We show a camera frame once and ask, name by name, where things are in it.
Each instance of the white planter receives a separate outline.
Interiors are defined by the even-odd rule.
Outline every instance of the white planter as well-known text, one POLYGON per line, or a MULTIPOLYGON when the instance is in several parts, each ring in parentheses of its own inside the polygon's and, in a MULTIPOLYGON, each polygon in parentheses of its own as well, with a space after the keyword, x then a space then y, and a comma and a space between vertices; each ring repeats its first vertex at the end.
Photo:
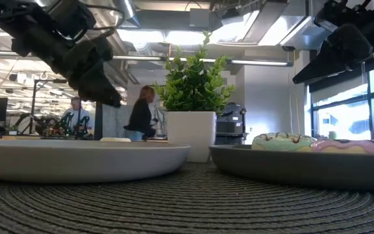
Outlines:
POLYGON ((167 135, 171 144, 187 144, 192 148, 187 158, 191 163, 209 161, 208 147, 216 140, 215 112, 168 112, 167 135))

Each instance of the black jacket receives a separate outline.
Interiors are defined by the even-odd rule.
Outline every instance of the black jacket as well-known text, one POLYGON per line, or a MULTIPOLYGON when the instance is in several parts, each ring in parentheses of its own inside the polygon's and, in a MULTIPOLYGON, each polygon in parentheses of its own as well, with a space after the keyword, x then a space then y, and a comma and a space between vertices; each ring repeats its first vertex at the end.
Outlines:
POLYGON ((123 127, 129 131, 139 131, 147 137, 155 135, 155 129, 151 127, 151 111, 148 107, 146 99, 139 99, 136 101, 129 118, 129 125, 123 127))

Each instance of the robotic arm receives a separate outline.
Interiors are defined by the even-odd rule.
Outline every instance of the robotic arm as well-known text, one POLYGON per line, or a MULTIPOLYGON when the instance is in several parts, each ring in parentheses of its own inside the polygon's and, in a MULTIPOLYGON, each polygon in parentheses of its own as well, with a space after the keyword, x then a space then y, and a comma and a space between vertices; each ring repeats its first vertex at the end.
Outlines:
POLYGON ((317 14, 314 23, 332 32, 322 43, 317 57, 294 78, 294 83, 352 71, 372 58, 374 53, 374 10, 366 10, 371 0, 353 9, 347 0, 329 0, 317 14))
POLYGON ((95 24, 93 14, 79 0, 58 0, 44 9, 26 0, 0 0, 0 28, 13 37, 13 52, 40 58, 65 77, 83 100, 119 107, 121 96, 103 71, 103 62, 113 59, 106 38, 116 28, 97 29, 108 31, 78 42, 88 30, 96 30, 95 24))

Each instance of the pink frosted donut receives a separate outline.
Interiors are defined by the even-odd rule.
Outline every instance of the pink frosted donut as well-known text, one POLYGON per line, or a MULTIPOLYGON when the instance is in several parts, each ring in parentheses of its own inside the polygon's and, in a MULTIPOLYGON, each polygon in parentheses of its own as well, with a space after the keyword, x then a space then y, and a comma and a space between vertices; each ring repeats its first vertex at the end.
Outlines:
POLYGON ((313 142, 311 148, 323 153, 374 154, 374 140, 319 140, 313 142))

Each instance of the gray plate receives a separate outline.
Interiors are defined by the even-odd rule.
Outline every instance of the gray plate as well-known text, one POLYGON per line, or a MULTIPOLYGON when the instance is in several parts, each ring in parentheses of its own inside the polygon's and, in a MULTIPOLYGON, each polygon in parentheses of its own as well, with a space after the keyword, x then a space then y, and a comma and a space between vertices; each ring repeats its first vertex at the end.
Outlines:
POLYGON ((224 172, 260 181, 327 189, 374 190, 374 155, 258 151, 251 146, 212 146, 224 172))
POLYGON ((0 179, 95 183, 161 176, 180 168, 189 146, 91 140, 0 140, 0 179))

